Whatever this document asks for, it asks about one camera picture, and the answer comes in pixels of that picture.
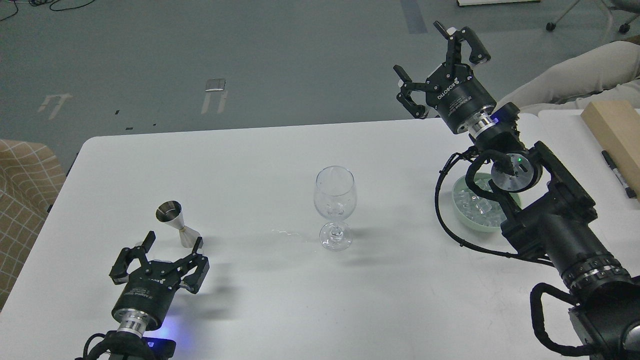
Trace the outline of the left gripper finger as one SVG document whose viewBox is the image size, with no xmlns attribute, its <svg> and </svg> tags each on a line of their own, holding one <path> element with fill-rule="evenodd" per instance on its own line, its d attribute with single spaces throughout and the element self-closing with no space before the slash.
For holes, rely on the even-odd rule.
<svg viewBox="0 0 640 360">
<path fill-rule="evenodd" d="M 128 269 L 133 260 L 139 261 L 143 275 L 151 275 L 153 273 L 147 254 L 151 250 L 155 239 L 155 232 L 150 230 L 140 245 L 121 249 L 109 272 L 109 277 L 115 285 L 126 284 L 129 281 L 130 273 Z"/>
<path fill-rule="evenodd" d="M 199 236 L 190 255 L 171 263 L 163 263 L 163 269 L 160 270 L 160 284 L 171 291 L 185 289 L 191 294 L 198 293 L 210 269 L 208 257 L 199 253 L 203 244 L 204 240 Z"/>
</svg>

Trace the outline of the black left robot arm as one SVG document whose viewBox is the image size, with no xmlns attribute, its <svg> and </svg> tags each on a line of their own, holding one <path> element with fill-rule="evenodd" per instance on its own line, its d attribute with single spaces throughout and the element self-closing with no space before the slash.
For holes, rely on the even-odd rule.
<svg viewBox="0 0 640 360">
<path fill-rule="evenodd" d="M 97 360 L 103 354 L 109 354 L 112 360 L 169 360 L 174 356 L 174 340 L 144 333 L 162 327 L 178 290 L 198 293 L 210 262 L 200 253 L 202 237 L 196 238 L 190 254 L 181 259 L 150 260 L 147 253 L 155 238 L 150 231 L 140 245 L 124 247 L 119 252 L 109 272 L 115 285 L 124 285 L 110 312 L 119 326 L 103 333 L 95 346 L 90 344 L 98 334 L 90 336 L 83 348 L 83 360 Z"/>
</svg>

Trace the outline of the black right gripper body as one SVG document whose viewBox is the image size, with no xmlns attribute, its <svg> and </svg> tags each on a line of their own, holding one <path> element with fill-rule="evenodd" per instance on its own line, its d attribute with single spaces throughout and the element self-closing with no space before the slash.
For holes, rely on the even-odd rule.
<svg viewBox="0 0 640 360">
<path fill-rule="evenodd" d="M 496 100 L 475 78 L 468 64 L 455 64 L 450 73 L 441 64 L 426 79 L 425 100 L 454 134 L 466 132 L 467 121 L 480 112 L 491 112 Z"/>
</svg>

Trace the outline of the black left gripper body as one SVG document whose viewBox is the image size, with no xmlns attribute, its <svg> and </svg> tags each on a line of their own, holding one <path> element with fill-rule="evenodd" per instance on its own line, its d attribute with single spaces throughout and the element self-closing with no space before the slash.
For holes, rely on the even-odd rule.
<svg viewBox="0 0 640 360">
<path fill-rule="evenodd" d="M 150 272 L 140 266 L 128 274 L 125 260 L 117 260 L 110 270 L 115 285 L 124 284 L 111 316 L 122 322 L 127 312 L 143 313 L 146 331 L 158 330 L 162 325 L 180 282 L 176 263 L 151 260 L 146 263 Z"/>
</svg>

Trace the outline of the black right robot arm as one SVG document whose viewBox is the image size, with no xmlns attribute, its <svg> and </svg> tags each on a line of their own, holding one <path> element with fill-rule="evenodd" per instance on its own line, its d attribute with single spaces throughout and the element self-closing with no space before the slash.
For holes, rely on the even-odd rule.
<svg viewBox="0 0 640 360">
<path fill-rule="evenodd" d="M 520 109 L 501 108 L 478 82 L 473 65 L 490 60 L 470 27 L 434 27 L 446 39 L 442 62 L 415 82 L 396 64 L 397 100 L 416 119 L 437 111 L 454 134 L 468 132 L 472 146 L 453 153 L 439 171 L 434 207 L 439 224 L 462 248 L 554 267 L 567 291 L 539 283 L 529 296 L 532 329 L 542 346 L 566 357 L 637 360 L 639 278 L 631 276 L 606 249 L 589 224 L 595 201 L 553 151 L 541 141 L 531 148 L 517 129 Z M 440 192 L 450 170 L 470 162 L 466 186 L 497 202 L 506 216 L 500 224 L 514 253 L 490 250 L 457 236 L 441 216 Z"/>
</svg>

